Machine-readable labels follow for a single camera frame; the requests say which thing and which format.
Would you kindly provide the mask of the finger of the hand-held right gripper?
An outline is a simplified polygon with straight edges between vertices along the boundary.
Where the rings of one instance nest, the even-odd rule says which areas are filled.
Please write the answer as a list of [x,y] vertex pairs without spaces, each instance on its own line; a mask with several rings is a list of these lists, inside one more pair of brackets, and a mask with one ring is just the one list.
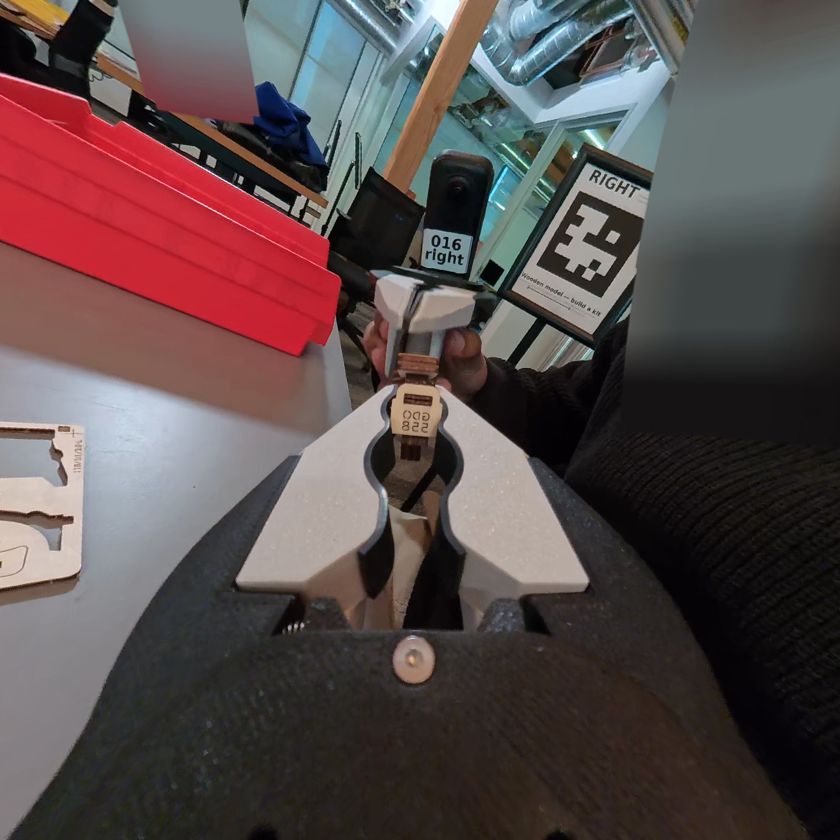
[[397,357],[403,352],[415,299],[422,282],[412,276],[391,273],[378,278],[374,291],[374,307],[388,325],[384,378],[396,372]]
[[408,317],[408,353],[440,359],[448,334],[469,325],[476,306],[471,290],[423,290]]

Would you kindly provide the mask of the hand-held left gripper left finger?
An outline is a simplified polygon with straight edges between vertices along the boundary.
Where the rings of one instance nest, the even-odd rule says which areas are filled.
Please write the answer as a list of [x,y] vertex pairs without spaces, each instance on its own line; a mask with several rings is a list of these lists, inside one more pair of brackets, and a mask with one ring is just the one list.
[[374,394],[290,461],[240,590],[333,599],[352,627],[392,625],[395,542],[382,482],[395,464],[395,392]]

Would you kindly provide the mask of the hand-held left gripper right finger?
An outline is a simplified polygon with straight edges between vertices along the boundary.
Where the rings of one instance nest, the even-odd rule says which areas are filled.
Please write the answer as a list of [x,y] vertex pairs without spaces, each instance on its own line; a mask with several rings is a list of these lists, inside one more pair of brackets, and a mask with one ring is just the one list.
[[590,579],[525,452],[457,397],[442,397],[438,433],[454,441],[461,467],[441,512],[465,550],[465,628],[499,599],[584,592]]

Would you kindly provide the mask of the wooden model assembly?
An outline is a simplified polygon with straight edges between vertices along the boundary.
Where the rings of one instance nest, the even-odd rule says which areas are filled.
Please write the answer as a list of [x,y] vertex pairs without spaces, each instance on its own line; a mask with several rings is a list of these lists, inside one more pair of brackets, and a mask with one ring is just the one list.
[[399,353],[397,391],[391,402],[391,429],[399,439],[400,457],[418,461],[435,445],[443,404],[437,387],[439,361],[430,355]]

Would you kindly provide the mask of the person's right forearm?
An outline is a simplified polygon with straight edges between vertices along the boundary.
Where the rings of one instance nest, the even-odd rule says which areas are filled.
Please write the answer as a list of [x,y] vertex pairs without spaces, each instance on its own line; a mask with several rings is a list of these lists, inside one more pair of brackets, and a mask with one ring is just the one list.
[[469,403],[528,456],[581,483],[639,439],[622,422],[628,327],[620,321],[589,360],[547,371],[484,357],[486,379]]

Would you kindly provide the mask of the grey desk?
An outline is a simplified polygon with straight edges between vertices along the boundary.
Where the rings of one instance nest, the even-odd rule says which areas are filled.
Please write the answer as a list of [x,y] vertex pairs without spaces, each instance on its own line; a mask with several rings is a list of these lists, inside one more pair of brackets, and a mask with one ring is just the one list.
[[86,429],[80,576],[2,593],[2,838],[189,549],[344,418],[338,331],[302,357],[2,245],[2,420]]

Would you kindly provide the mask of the person's right hand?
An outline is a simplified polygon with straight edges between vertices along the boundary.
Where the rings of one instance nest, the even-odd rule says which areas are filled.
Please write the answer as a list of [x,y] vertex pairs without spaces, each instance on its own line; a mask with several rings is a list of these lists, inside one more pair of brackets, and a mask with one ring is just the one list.
[[[376,392],[389,382],[385,376],[385,352],[389,324],[377,312],[363,333],[362,344],[378,382]],[[468,403],[487,383],[487,359],[482,353],[480,336],[471,329],[447,331],[440,357],[436,384]]]

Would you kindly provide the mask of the black monitor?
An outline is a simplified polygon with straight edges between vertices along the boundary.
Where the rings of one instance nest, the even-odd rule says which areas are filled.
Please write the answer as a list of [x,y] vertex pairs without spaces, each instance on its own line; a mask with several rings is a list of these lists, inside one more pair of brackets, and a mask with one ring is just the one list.
[[350,209],[332,226],[330,254],[367,270],[401,266],[424,214],[423,205],[371,167]]

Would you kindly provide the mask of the framed marker sign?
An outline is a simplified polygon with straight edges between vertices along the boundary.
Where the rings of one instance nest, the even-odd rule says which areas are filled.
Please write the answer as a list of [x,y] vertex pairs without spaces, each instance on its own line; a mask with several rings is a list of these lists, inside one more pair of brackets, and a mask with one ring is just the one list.
[[498,295],[594,348],[627,310],[653,174],[585,143]]

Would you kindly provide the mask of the background wooden table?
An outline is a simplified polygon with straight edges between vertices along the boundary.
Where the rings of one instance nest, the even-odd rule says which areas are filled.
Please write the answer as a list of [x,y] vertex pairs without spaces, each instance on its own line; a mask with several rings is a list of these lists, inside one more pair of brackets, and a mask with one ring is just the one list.
[[[137,93],[143,99],[151,102],[144,93],[144,89],[140,78],[132,73],[127,67],[116,63],[107,57],[104,53],[99,51],[96,54],[96,64],[98,69],[107,76],[121,82],[129,87],[133,92]],[[224,133],[221,133],[216,128],[210,126],[208,123],[186,114],[163,112],[163,115],[175,120],[175,129],[179,133],[186,135],[186,127],[190,127],[192,133],[198,133],[209,141],[213,141],[216,146],[225,148],[232,155],[242,161],[246,161],[251,167],[259,169],[267,176],[274,178],[276,181],[284,184],[287,188],[294,191],[296,194],[303,196],[307,202],[314,203],[320,208],[328,207],[328,200],[321,194],[308,189],[305,185],[300,184],[295,178],[287,173],[277,169],[275,166],[260,158],[257,154],[247,149],[235,140],[232,140]]]

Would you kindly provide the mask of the blue jacket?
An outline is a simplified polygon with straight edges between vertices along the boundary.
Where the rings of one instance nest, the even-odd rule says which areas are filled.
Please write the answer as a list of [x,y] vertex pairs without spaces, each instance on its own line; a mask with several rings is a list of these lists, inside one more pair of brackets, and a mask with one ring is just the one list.
[[258,112],[253,125],[264,135],[269,147],[290,161],[327,174],[328,164],[309,130],[310,116],[283,98],[270,81],[258,84],[255,95]]

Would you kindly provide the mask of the silver ventilation ducts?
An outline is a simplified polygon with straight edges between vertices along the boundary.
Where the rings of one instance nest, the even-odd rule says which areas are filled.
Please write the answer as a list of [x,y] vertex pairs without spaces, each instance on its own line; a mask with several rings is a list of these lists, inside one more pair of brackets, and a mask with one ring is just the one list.
[[479,45],[499,76],[526,87],[608,28],[632,19],[638,30],[617,66],[623,74],[660,60],[676,77],[684,58],[697,2],[521,2],[494,13]]

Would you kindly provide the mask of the red plastic bin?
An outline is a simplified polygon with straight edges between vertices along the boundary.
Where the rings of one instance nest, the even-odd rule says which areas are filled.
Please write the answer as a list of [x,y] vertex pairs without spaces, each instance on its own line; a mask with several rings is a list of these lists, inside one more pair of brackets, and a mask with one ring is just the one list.
[[6,75],[1,239],[295,356],[333,332],[324,237],[87,100]]

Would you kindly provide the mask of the wooden parts sheet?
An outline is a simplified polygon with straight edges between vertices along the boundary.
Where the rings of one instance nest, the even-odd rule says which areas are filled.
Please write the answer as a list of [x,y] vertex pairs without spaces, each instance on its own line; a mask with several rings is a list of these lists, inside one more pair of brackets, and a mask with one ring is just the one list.
[[78,425],[2,422],[2,434],[45,438],[60,485],[42,476],[1,479],[1,589],[77,578],[82,567],[86,432]]

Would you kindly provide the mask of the wooden post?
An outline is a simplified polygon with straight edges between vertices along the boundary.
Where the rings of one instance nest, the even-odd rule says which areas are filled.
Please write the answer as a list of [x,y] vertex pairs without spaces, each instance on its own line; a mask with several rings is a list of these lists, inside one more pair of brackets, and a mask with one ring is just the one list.
[[383,177],[407,194],[497,6],[462,1],[408,113]]

